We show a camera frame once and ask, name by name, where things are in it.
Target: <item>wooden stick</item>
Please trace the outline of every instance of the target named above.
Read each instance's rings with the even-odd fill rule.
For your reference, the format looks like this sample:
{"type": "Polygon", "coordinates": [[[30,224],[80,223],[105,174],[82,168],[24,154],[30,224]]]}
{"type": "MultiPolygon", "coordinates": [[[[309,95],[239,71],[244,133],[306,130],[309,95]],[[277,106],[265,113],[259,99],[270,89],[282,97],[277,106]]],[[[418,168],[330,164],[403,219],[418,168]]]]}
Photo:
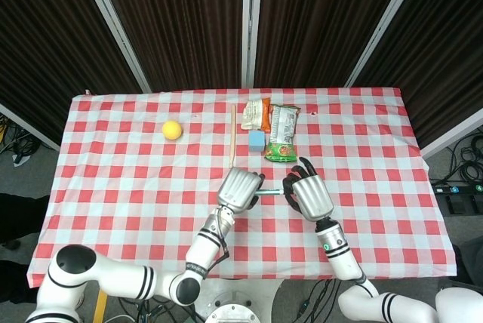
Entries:
{"type": "Polygon", "coordinates": [[[232,138],[229,145],[229,165],[228,167],[233,167],[233,162],[235,161],[235,148],[236,148],[236,105],[232,105],[232,138]]]}

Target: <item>tennis ball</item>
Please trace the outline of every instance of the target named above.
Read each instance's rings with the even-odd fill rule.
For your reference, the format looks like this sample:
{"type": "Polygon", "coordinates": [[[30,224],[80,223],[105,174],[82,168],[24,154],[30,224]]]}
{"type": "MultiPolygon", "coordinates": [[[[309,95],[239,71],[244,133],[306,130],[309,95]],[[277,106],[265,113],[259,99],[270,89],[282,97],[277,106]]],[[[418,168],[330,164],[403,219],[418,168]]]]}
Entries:
{"type": "Polygon", "coordinates": [[[164,136],[169,140],[177,140],[181,134],[183,134],[183,129],[178,122],[167,121],[163,124],[162,128],[164,136]]]}

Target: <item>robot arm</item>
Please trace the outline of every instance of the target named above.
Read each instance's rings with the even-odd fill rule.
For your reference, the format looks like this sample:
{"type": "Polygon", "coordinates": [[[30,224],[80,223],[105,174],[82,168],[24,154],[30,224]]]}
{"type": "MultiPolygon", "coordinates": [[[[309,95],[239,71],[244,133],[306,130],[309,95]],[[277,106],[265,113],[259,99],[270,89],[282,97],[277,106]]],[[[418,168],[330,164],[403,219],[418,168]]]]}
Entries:
{"type": "Polygon", "coordinates": [[[186,253],[186,270],[182,273],[159,273],[150,266],[119,262],[82,245],[60,249],[38,291],[37,308],[26,322],[79,322],[75,305],[90,280],[98,281],[100,289],[116,297],[145,300],[161,295],[181,306],[193,304],[220,247],[227,256],[225,237],[235,223],[233,214],[254,206],[258,199],[254,193],[263,178],[239,168],[230,170],[218,192],[219,206],[186,253]]]}
{"type": "Polygon", "coordinates": [[[355,284],[339,296],[342,313],[353,321],[436,323],[436,311],[428,304],[397,294],[379,295],[355,260],[340,224],[329,217],[334,206],[324,182],[307,159],[300,160],[306,170],[294,166],[292,171],[299,175],[284,178],[285,198],[308,221],[316,222],[315,232],[336,278],[355,284]]]}

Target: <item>dark curtain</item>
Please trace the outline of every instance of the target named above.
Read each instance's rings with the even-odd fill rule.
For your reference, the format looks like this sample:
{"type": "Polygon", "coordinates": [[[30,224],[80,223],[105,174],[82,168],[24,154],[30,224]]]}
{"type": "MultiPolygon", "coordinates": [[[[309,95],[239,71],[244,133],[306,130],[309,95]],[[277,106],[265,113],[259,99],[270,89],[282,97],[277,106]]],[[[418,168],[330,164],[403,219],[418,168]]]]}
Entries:
{"type": "Polygon", "coordinates": [[[405,0],[355,86],[401,88],[420,147],[483,108],[483,0],[405,0]]]}
{"type": "Polygon", "coordinates": [[[239,88],[242,0],[112,0],[154,91],[239,88]]]}
{"type": "Polygon", "coordinates": [[[0,0],[0,103],[60,143],[72,97],[139,93],[94,0],[0,0]]]}
{"type": "Polygon", "coordinates": [[[261,0],[256,87],[342,87],[390,0],[261,0]]]}

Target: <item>snack bag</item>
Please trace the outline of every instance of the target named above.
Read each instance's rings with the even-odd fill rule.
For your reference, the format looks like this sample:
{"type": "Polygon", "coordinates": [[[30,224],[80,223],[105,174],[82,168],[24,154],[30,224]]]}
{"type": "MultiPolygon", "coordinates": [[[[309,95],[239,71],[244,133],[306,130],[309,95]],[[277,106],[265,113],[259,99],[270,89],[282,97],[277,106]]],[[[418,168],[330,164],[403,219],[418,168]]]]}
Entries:
{"type": "Polygon", "coordinates": [[[300,108],[279,105],[272,108],[272,133],[265,158],[272,162],[296,162],[294,134],[300,108]]]}
{"type": "Polygon", "coordinates": [[[250,100],[243,109],[241,129],[270,132],[269,109],[270,98],[250,100]]]}

